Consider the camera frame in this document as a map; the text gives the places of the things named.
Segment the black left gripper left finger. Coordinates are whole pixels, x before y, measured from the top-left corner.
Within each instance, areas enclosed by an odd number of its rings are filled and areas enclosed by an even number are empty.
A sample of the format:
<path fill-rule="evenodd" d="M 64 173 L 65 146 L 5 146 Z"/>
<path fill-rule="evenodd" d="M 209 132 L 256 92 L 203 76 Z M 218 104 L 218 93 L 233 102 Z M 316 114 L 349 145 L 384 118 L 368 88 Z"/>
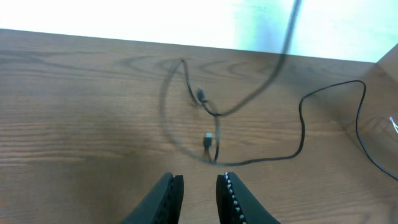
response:
<path fill-rule="evenodd" d="M 183 195 L 183 175 L 166 172 L 120 224 L 178 224 Z"/>

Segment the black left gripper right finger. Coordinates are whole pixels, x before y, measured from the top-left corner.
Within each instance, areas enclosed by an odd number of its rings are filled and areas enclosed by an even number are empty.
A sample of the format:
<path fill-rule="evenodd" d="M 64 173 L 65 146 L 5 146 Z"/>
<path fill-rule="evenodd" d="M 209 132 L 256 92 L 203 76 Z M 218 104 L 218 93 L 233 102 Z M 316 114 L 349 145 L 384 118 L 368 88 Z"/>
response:
<path fill-rule="evenodd" d="M 217 176 L 216 204 L 221 224 L 280 224 L 234 172 Z"/>

